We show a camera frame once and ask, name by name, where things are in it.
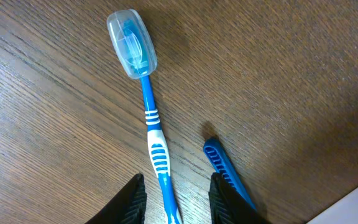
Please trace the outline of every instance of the blue comb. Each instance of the blue comb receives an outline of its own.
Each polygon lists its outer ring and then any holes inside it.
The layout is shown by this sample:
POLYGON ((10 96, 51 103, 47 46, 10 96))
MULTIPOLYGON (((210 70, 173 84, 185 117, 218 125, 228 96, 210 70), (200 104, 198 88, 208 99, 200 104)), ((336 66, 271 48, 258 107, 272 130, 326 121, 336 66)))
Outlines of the blue comb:
POLYGON ((236 190, 241 197, 256 211, 254 203, 252 203, 248 192, 241 183, 236 170, 234 170, 226 153, 224 153, 221 143, 215 139, 210 138, 204 144, 203 151, 206 157, 211 162, 215 171, 223 174, 223 178, 236 190))

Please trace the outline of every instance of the blue toothbrush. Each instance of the blue toothbrush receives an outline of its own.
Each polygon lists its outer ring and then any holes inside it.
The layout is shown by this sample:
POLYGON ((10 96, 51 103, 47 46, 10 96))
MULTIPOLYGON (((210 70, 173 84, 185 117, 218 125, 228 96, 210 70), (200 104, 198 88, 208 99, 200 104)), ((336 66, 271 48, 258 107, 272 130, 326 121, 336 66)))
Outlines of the blue toothbrush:
POLYGON ((153 43, 142 19, 133 9, 111 14, 107 19, 107 26, 112 44, 124 70, 131 78, 140 79, 142 84, 147 145, 155 174, 161 186, 165 223, 182 224, 172 189, 167 142, 161 129, 149 78, 149 75, 157 67, 153 43))

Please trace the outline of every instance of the clear plastic cap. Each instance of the clear plastic cap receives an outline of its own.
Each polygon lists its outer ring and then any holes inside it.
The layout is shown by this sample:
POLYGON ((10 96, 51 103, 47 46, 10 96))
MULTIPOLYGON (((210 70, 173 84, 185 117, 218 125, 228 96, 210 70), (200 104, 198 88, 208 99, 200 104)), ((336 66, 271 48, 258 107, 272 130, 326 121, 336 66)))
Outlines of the clear plastic cap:
POLYGON ((157 67, 157 56, 146 26, 133 10, 122 10, 107 18, 112 45, 131 78, 150 75, 157 67))

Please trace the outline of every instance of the white surface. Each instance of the white surface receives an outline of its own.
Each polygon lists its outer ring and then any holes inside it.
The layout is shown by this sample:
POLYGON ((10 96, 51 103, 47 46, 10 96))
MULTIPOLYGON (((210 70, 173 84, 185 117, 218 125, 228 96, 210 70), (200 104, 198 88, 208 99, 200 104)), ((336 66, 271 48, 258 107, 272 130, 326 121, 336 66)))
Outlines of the white surface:
POLYGON ((358 224, 358 188, 323 211, 308 224, 358 224))
POLYGON ((157 175, 157 178, 158 178, 158 174, 168 173, 168 175, 171 176, 171 164, 170 164, 169 152, 168 152, 167 142, 165 140, 164 133, 162 132, 162 130, 148 131, 147 132, 147 145, 149 147, 150 160, 152 161, 153 169, 154 169, 155 175, 157 175), (154 144, 160 144, 161 147, 152 148, 152 146, 154 144), (165 152, 152 155, 152 151, 157 150, 157 149, 163 149, 165 152), (167 158, 153 160, 154 156, 166 156, 167 158), (167 162, 167 165, 159 165, 159 166, 154 165, 154 163, 156 163, 156 162, 163 162, 163 161, 167 162), (158 167, 168 167, 168 170, 157 171, 158 167))

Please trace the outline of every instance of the wood grain surface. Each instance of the wood grain surface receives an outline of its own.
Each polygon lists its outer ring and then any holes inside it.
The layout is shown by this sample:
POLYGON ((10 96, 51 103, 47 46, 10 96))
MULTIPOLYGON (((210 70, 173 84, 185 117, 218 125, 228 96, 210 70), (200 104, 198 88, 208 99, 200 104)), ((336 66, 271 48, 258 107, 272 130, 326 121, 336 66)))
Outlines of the wood grain surface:
POLYGON ((358 1, 0 0, 0 223, 84 223, 136 173, 164 223, 140 83, 106 18, 139 11, 184 223, 210 223, 217 135, 272 223, 358 186, 358 1))

